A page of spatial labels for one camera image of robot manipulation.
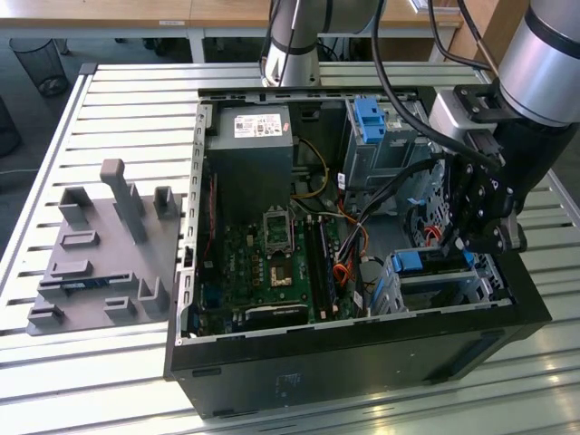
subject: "trash can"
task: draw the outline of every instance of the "trash can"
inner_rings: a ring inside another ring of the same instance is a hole
[[[10,113],[0,98],[0,157],[6,156],[20,144],[20,134]]]
[[[69,81],[52,39],[11,39],[10,48],[43,97],[66,91]]]

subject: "motherboard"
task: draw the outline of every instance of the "motherboard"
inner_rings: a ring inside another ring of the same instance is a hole
[[[201,283],[190,317],[198,335],[230,334],[346,319],[348,292],[335,286],[340,246],[333,218],[290,218],[271,209],[262,222],[224,230],[219,273]]]

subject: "aluminum table surface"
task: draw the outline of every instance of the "aluminum table surface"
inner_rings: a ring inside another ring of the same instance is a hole
[[[475,83],[466,67],[388,64],[397,85]],[[324,85],[379,84],[368,63],[323,64]],[[81,75],[0,264],[0,433],[513,433],[580,430],[580,222],[550,174],[520,222],[524,262],[554,322],[458,382],[387,391],[257,415],[202,420],[162,379],[167,323],[28,336],[26,316],[47,267],[65,186],[99,183],[103,159],[125,160],[142,195],[185,194],[200,87],[258,87],[250,64],[101,65]]]

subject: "power supply label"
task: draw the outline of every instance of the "power supply label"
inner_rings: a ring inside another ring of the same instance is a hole
[[[234,119],[234,137],[264,138],[282,136],[282,120],[280,114],[271,115],[239,115]]]

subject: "white sticker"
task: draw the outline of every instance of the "white sticker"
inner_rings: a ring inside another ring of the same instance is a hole
[[[86,285],[83,283],[69,283],[63,284],[63,288],[84,288]]]
[[[185,21],[159,21],[159,25],[185,25]]]
[[[282,136],[280,114],[273,115],[239,115],[234,119],[234,137],[264,138]]]
[[[398,121],[387,122],[387,130],[398,130],[402,128],[402,124]]]
[[[354,303],[357,304],[360,309],[363,309],[363,297],[359,292],[353,293],[353,300]]]
[[[340,190],[346,189],[346,177],[344,176],[344,174],[342,172],[338,173],[338,188]]]

